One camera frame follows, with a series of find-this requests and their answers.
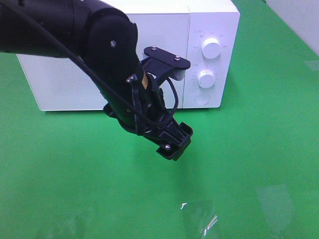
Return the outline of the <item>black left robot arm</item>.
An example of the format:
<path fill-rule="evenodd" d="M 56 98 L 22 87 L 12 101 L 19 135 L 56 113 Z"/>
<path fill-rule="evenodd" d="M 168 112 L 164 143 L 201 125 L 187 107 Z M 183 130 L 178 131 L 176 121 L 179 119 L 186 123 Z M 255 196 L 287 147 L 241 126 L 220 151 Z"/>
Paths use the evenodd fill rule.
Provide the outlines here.
<path fill-rule="evenodd" d="M 165 107 L 161 84 L 179 80 L 190 62 L 153 46 L 140 60 L 137 41 L 137 25 L 100 0 L 0 3 L 1 52 L 70 59 L 107 101 L 106 115 L 157 144 L 162 157 L 177 160 L 193 131 Z"/>

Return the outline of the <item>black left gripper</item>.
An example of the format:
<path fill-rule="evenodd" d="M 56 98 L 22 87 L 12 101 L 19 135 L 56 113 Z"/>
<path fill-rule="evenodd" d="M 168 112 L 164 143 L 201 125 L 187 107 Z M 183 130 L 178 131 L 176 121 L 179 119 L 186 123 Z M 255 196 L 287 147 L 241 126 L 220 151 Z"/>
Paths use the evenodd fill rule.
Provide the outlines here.
<path fill-rule="evenodd" d="M 139 80 L 134 74 L 112 86 L 111 92 L 103 92 L 108 102 L 105 113 L 130 133 L 159 139 L 156 152 L 167 160 L 177 161 L 190 145 L 193 130 L 183 122 L 178 124 L 173 118 L 174 111 L 167 110 L 157 78 L 145 73 Z"/>

